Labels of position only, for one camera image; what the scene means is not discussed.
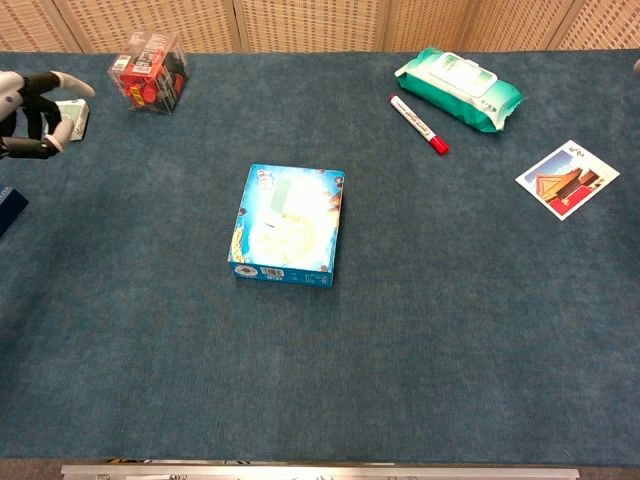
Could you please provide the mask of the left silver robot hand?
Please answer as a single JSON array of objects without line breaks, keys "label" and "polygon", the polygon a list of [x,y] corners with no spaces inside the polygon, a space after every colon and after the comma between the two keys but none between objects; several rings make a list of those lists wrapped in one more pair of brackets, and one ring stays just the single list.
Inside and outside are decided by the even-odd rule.
[{"label": "left silver robot hand", "polygon": [[[47,159],[64,151],[74,129],[70,118],[61,116],[58,105],[44,93],[62,88],[79,96],[93,97],[95,89],[65,72],[47,71],[23,76],[1,72],[1,157]],[[15,137],[17,111],[27,119],[28,136]]]}]

